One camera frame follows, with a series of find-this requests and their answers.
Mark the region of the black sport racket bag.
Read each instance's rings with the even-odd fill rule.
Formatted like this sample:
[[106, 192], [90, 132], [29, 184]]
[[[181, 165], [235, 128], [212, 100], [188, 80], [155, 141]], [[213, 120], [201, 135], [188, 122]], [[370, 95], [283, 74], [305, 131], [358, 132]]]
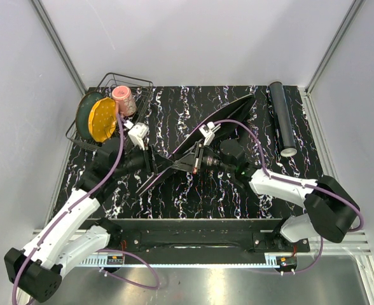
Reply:
[[173, 151], [169, 158], [170, 165], [149, 178], [139, 187], [136, 195], [143, 195], [176, 171], [196, 174], [202, 167], [203, 159], [207, 159], [205, 165], [208, 167], [218, 163], [219, 161], [211, 156], [210, 144], [215, 140], [228, 137], [237, 125], [232, 122], [222, 124], [220, 121], [230, 119], [242, 122], [249, 114], [254, 102], [253, 94], [244, 95], [206, 117]]

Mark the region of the black shuttlecock tube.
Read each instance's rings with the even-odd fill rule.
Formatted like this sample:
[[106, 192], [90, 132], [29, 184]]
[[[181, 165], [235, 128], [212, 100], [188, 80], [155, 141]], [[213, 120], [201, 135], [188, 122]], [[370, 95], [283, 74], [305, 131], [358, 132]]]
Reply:
[[283, 84], [279, 81], [270, 83], [269, 93], [279, 152], [282, 157], [289, 158], [297, 153], [297, 149]]

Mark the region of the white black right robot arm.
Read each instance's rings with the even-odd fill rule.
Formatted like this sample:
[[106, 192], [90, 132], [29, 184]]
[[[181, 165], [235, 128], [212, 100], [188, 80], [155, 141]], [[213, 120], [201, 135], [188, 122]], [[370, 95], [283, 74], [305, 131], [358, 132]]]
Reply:
[[330, 176], [319, 180], [301, 179], [265, 170], [246, 160], [236, 140], [224, 140], [217, 151], [196, 142], [189, 148], [178, 147], [172, 157], [178, 170], [197, 173], [214, 168], [231, 175], [233, 183], [246, 192], [278, 198], [303, 208], [305, 213], [284, 219], [272, 236], [274, 248], [286, 252], [305, 238], [320, 236], [341, 243], [360, 219], [360, 208], [345, 189]]

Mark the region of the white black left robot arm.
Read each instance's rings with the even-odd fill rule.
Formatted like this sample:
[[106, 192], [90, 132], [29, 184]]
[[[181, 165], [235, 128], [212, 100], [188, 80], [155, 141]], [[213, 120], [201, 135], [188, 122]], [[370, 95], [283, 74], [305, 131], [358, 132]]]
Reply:
[[22, 249], [11, 248], [4, 256], [6, 271], [13, 284], [11, 301], [17, 304], [19, 290], [32, 300], [47, 301], [64, 277], [89, 255], [123, 246], [121, 227], [103, 217], [79, 238], [72, 235], [107, 200], [117, 187], [117, 179], [134, 171], [158, 173], [171, 161], [153, 148], [123, 151], [124, 141], [113, 138], [97, 151], [83, 172], [65, 205], [44, 229]]

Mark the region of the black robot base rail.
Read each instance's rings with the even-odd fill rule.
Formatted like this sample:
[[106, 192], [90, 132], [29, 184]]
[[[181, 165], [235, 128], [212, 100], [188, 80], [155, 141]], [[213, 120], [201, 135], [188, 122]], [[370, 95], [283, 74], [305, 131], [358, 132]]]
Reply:
[[112, 219], [114, 246], [157, 268], [262, 264], [266, 254], [310, 253], [307, 239], [284, 241], [279, 219]]

